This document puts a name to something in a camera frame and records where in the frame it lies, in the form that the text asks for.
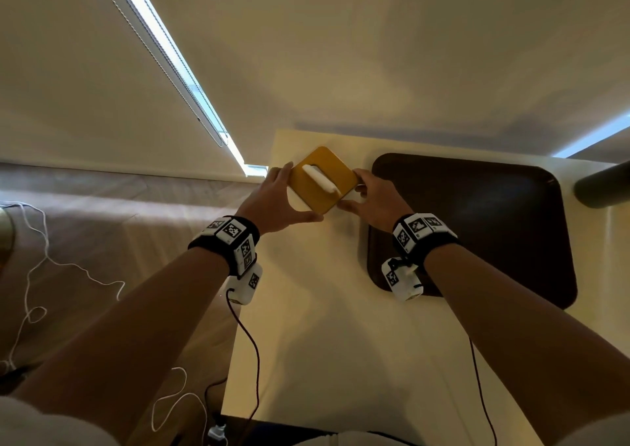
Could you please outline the person's left hand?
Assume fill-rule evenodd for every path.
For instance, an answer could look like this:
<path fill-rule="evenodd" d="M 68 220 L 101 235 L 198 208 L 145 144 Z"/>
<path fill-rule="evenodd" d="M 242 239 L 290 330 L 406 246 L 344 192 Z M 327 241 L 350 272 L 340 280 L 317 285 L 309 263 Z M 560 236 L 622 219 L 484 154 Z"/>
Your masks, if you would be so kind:
<path fill-rule="evenodd" d="M 272 167 L 264 181 L 236 211 L 236 216 L 251 220 L 258 227 L 260 236 L 287 228 L 283 221 L 290 210 L 295 210 L 287 194 L 292 168 L 292 162 L 282 168 Z"/>

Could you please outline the person's right hand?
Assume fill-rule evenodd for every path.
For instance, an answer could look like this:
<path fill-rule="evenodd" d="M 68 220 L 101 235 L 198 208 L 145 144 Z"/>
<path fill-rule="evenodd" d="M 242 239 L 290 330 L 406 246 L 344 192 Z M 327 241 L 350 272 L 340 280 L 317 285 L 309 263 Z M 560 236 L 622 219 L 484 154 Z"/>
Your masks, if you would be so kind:
<path fill-rule="evenodd" d="M 392 234 L 398 219 L 415 213 L 391 181 L 379 178 L 365 169 L 353 171 L 359 180 L 355 191 L 364 199 L 362 203 L 367 205 L 365 215 L 359 218 L 369 226 Z"/>

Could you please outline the yellow square plate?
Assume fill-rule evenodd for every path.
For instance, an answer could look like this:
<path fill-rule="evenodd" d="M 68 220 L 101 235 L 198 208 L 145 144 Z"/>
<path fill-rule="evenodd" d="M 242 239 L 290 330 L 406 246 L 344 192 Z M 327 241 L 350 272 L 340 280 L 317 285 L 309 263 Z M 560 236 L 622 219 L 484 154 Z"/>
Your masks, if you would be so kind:
<path fill-rule="evenodd" d="M 317 165 L 341 191 L 340 196 L 325 193 L 302 170 L 304 164 Z M 329 148 L 320 146 L 298 162 L 291 170 L 288 187 L 308 206 L 321 215 L 327 213 L 358 184 L 357 175 Z"/>

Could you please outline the person's right forearm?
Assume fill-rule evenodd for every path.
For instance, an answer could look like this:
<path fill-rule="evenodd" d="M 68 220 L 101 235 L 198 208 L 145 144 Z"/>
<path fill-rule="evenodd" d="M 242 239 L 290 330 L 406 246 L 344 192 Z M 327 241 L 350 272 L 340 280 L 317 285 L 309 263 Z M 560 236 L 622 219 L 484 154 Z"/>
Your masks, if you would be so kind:
<path fill-rule="evenodd" d="M 460 245 L 424 267 L 545 446 L 630 413 L 630 358 L 595 331 Z"/>

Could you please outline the person's left forearm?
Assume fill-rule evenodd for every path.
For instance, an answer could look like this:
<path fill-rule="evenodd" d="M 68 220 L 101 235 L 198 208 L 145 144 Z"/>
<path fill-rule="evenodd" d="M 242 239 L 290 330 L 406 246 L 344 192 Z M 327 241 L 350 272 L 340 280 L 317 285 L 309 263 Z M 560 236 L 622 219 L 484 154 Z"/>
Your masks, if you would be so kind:
<path fill-rule="evenodd" d="M 124 444 L 228 273 L 218 254 L 185 251 L 53 354 L 12 397 L 99 426 Z"/>

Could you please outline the white oblong piece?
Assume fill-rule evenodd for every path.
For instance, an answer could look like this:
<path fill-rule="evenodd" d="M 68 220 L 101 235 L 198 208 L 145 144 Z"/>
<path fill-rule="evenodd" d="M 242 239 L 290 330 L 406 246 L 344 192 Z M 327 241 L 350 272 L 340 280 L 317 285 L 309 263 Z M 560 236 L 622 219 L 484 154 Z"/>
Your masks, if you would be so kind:
<path fill-rule="evenodd" d="M 323 171 L 319 169 L 317 165 L 304 164 L 302 166 L 302 170 L 325 193 L 335 196 L 341 195 L 341 191 L 339 190 L 339 188 L 331 179 L 327 177 L 327 175 Z"/>

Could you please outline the black marker wristband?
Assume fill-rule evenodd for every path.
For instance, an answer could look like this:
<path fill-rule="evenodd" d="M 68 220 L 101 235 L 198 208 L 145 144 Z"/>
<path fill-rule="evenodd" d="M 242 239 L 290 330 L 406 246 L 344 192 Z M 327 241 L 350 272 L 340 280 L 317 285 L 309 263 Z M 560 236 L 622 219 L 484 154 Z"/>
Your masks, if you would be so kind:
<path fill-rule="evenodd" d="M 201 248 L 219 255 L 227 262 L 229 275 L 242 278 L 256 263 L 259 239 L 260 231 L 251 220 L 226 216 L 213 220 L 188 249 Z"/>
<path fill-rule="evenodd" d="M 461 244 L 459 237 L 432 213 L 402 216 L 392 231 L 392 244 L 407 263 L 424 270 L 429 253 L 438 247 Z"/>

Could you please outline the dark brown tray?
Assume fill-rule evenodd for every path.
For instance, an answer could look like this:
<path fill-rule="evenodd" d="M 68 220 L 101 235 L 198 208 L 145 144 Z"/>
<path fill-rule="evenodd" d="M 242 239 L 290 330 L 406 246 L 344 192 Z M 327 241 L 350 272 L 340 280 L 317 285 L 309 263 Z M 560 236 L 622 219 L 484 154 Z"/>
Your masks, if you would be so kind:
<path fill-rule="evenodd" d="M 372 173 L 415 212 L 433 213 L 464 246 L 561 309 L 578 296 L 558 180 L 531 165 L 388 153 Z"/>

